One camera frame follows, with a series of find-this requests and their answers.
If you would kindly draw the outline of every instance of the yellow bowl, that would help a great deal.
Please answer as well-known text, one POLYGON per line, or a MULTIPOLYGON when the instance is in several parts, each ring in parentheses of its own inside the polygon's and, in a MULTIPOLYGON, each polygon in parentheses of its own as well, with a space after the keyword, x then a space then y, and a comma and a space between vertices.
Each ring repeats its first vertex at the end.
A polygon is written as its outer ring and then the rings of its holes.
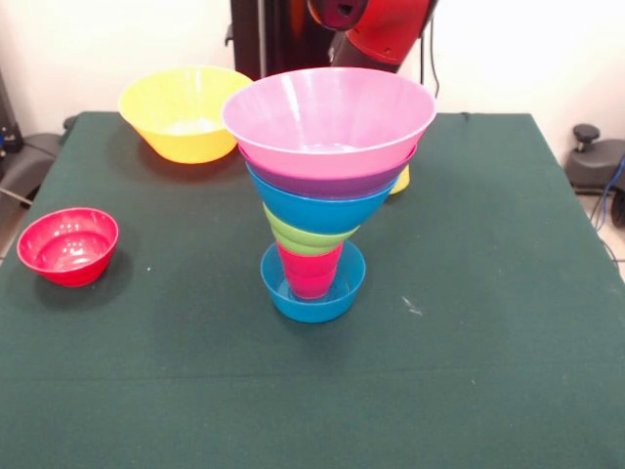
POLYGON ((162 157, 206 163, 236 145, 222 124, 222 107, 250 83, 242 73, 217 66, 159 71, 124 90, 119 112, 162 157))
POLYGON ((406 166, 403 168, 399 177, 397 178, 397 182, 391 189, 391 194, 398 193, 403 191, 410 184, 410 166, 406 166))

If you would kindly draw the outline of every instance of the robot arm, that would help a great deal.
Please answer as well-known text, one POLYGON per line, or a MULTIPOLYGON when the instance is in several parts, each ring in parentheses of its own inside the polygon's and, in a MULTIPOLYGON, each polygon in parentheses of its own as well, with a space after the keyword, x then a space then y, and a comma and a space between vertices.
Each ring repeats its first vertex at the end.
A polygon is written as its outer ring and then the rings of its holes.
POLYGON ((17 153, 23 146, 20 126, 16 121, 9 94, 0 72, 0 151, 17 153))
POLYGON ((321 25, 346 31, 332 62, 397 71, 421 37, 437 0, 309 0, 321 25))

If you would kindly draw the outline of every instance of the green bowl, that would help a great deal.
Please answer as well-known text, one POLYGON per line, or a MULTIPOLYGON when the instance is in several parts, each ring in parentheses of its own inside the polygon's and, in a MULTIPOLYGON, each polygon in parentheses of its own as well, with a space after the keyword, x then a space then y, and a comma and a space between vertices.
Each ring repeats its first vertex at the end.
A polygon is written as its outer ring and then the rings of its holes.
POLYGON ((265 204, 263 204, 265 215, 270 221, 271 232, 275 239, 287 250, 301 254, 303 256, 318 256, 330 252, 341 241, 353 235, 360 227, 339 234, 317 234, 299 230, 291 225, 287 225, 282 220, 273 215, 265 204))

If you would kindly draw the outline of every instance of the blue bowl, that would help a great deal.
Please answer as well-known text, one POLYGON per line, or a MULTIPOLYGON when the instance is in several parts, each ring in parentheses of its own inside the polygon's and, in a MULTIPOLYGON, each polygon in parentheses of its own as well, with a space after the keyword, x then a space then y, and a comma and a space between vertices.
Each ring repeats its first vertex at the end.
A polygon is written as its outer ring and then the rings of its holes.
POLYGON ((270 291, 271 300, 281 313, 299 322, 328 322, 341 316, 354 302, 365 272, 362 253, 352 242, 345 241, 336 277, 327 294, 317 300, 301 300, 286 281, 275 243, 261 260, 261 277, 270 291))
POLYGON ((337 235, 362 225, 389 195, 396 178, 382 191, 361 198, 311 198, 283 191, 261 179, 247 165, 254 185, 270 212, 305 232, 337 235))

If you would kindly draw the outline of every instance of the red robot arm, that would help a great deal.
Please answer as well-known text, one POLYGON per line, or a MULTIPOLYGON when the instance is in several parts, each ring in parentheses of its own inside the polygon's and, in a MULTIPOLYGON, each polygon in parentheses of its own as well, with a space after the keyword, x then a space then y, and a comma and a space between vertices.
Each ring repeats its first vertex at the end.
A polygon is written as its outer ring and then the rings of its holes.
POLYGON ((333 65, 397 71, 421 37, 437 0, 309 0, 325 27, 346 31, 333 65))

